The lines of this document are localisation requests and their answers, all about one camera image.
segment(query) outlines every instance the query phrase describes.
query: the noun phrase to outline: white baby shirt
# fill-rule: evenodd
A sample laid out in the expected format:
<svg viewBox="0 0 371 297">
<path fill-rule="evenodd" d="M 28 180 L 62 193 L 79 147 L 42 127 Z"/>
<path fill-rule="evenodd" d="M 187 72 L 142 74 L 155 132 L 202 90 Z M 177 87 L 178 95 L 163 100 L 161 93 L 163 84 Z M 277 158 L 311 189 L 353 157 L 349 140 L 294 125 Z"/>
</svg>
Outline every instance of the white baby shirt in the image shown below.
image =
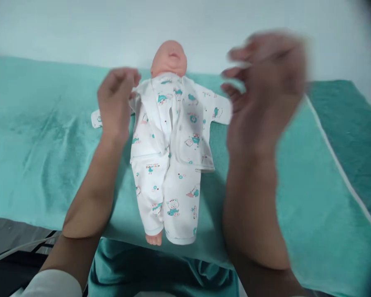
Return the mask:
<svg viewBox="0 0 371 297">
<path fill-rule="evenodd" d="M 152 87 L 154 80 L 162 81 L 163 85 L 176 82 L 177 86 L 183 88 L 173 87 L 171 93 L 155 94 Z M 212 121 L 229 124 L 232 115 L 230 100 L 185 76 L 180 78 L 174 73 L 164 73 L 154 79 L 145 80 L 134 91 L 139 94 L 130 101 L 136 115 L 135 123 L 142 117 L 142 123 L 149 123 L 151 131 L 150 138 L 144 139 L 144 145 L 132 146 L 131 160 L 134 157 L 164 153 L 170 141 L 165 135 L 172 131 L 176 136 L 174 139 L 178 148 L 176 154 L 178 162 L 192 164 L 203 172 L 214 171 L 209 146 L 210 124 Z M 172 100 L 176 100 L 176 104 L 171 104 Z M 172 127 L 168 126 L 168 121 L 161 122 L 158 108 L 164 106 L 168 107 L 165 110 L 167 113 L 170 112 L 169 107 L 172 107 L 170 115 L 174 120 Z M 92 113 L 91 120 L 94 128 L 102 126 L 99 110 Z M 132 143 L 138 141 L 141 139 L 135 134 Z"/>
</svg>

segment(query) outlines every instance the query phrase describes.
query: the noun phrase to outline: hand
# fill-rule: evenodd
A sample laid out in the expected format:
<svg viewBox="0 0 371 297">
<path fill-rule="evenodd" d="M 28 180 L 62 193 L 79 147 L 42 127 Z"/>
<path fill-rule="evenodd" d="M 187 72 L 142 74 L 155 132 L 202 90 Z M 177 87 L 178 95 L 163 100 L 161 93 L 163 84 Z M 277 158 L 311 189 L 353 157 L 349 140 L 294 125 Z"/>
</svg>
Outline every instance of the hand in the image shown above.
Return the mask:
<svg viewBox="0 0 371 297">
<path fill-rule="evenodd" d="M 227 137 L 230 157 L 272 155 L 305 91 L 303 43 L 286 33 L 258 34 L 244 47 L 230 50 L 229 56 L 248 64 L 246 69 L 223 71 L 225 77 L 241 80 L 246 88 L 242 94 L 231 84 L 221 86 L 233 103 Z"/>
<path fill-rule="evenodd" d="M 129 138 L 129 100 L 136 94 L 141 76 L 137 69 L 113 69 L 106 76 L 98 90 L 98 103 L 103 126 L 103 136 L 125 143 Z"/>
</svg>

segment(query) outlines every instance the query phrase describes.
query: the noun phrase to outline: doll foot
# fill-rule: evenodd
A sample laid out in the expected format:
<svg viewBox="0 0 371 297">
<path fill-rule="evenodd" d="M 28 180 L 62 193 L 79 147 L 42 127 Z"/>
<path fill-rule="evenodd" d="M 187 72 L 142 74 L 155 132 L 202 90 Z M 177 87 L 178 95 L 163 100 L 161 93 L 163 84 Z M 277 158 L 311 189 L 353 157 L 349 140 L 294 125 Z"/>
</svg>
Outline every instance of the doll foot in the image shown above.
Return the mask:
<svg viewBox="0 0 371 297">
<path fill-rule="evenodd" d="M 151 245 L 161 245 L 162 244 L 162 231 L 154 236 L 150 236 L 146 234 L 146 240 Z"/>
</svg>

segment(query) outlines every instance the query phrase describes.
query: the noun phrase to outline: doll head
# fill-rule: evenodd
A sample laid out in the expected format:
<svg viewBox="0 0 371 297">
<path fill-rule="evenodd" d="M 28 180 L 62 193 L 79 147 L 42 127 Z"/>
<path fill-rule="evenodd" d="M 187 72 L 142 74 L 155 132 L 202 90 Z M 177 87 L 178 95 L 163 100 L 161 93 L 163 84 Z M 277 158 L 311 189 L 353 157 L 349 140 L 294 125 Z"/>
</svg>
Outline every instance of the doll head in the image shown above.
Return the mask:
<svg viewBox="0 0 371 297">
<path fill-rule="evenodd" d="M 164 72 L 172 72 L 183 77 L 186 70 L 187 57 L 180 43 L 174 40 L 162 43 L 151 65 L 151 77 L 157 77 Z"/>
</svg>

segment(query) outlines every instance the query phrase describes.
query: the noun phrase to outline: sleeve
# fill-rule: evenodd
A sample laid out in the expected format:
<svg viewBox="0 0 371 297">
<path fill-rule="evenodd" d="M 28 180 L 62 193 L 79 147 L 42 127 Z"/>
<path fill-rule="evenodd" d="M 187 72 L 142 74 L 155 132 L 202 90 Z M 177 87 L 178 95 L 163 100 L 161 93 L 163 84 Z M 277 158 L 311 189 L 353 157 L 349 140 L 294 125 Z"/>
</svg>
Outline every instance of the sleeve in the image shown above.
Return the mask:
<svg viewBox="0 0 371 297">
<path fill-rule="evenodd" d="M 129 106 L 131 108 L 131 115 L 133 115 L 135 113 L 135 110 L 136 110 L 136 101 L 140 99 L 141 88 L 139 86 L 139 87 L 134 88 L 132 91 L 133 92 L 136 92 L 137 95 L 136 95 L 135 98 L 129 100 Z M 99 109 L 95 110 L 91 114 L 91 122 L 92 122 L 92 126 L 95 129 L 102 127 L 102 119 L 100 117 L 100 110 Z"/>
<path fill-rule="evenodd" d="M 220 96 L 197 83 L 195 83 L 195 91 L 198 98 L 201 99 L 208 117 L 211 121 L 228 125 L 232 116 L 232 103 L 230 99 Z"/>
<path fill-rule="evenodd" d="M 61 270 L 44 270 L 35 275 L 21 297 L 82 297 L 81 286 L 74 276 Z"/>
</svg>

